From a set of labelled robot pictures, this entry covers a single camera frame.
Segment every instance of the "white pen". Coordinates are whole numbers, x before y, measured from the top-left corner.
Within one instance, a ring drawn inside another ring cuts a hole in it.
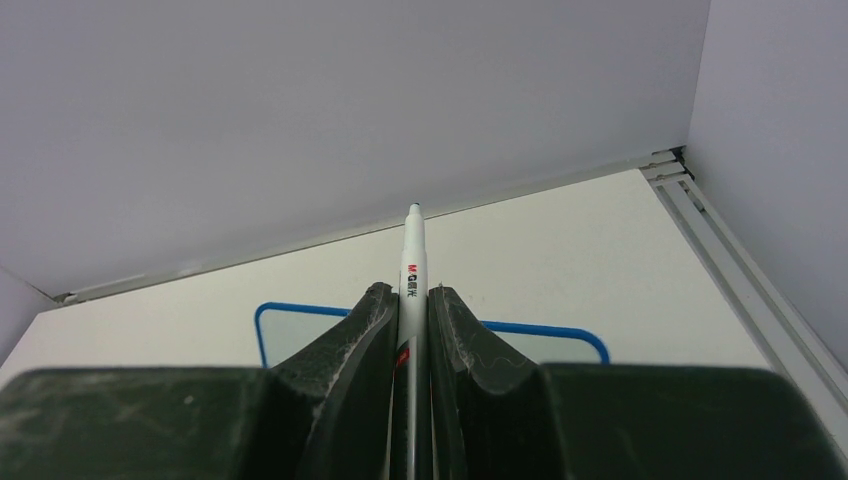
[[[424,217],[415,203],[404,223],[398,288],[390,475],[396,480],[432,478],[427,288]]]

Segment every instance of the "blue-edged board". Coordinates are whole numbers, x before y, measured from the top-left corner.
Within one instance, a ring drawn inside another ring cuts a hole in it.
[[[265,303],[254,322],[262,366],[276,365],[321,336],[350,312],[347,308],[296,303]],[[536,363],[609,363],[609,352],[596,335],[579,328],[482,322]]]

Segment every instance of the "blue frame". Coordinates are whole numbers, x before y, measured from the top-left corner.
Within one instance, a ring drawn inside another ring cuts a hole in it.
[[[314,313],[316,315],[330,315],[333,317],[346,317],[350,313],[349,308],[335,307],[319,307],[317,305],[303,305],[299,303],[280,303],[267,302],[263,303],[256,309],[253,315],[253,325],[256,328],[256,338],[259,340],[259,355],[262,359],[262,366],[268,368],[268,359],[265,356],[265,342],[262,338],[262,329],[259,327],[259,318],[265,310],[281,310],[284,312],[300,312]],[[601,364],[608,365],[610,363],[609,350],[607,350],[604,342],[601,341],[595,334],[580,328],[569,327],[551,327],[548,325],[526,325],[523,323],[506,323],[506,322],[491,322],[481,320],[486,328],[493,332],[503,333],[519,333],[523,335],[536,335],[540,337],[559,337],[573,338],[582,340],[589,345],[595,347],[598,351],[598,356],[601,357]]]

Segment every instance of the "gray wall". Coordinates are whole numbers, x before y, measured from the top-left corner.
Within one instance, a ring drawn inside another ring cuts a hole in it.
[[[848,364],[848,2],[713,0],[689,131],[710,200]]]
[[[53,302],[0,268],[0,363],[15,348],[35,315]]]

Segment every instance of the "m&g logo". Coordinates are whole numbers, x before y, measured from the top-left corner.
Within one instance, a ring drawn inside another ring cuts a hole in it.
[[[407,274],[409,275],[406,278],[406,296],[407,297],[417,297],[418,296],[418,265],[410,265],[406,269]]]

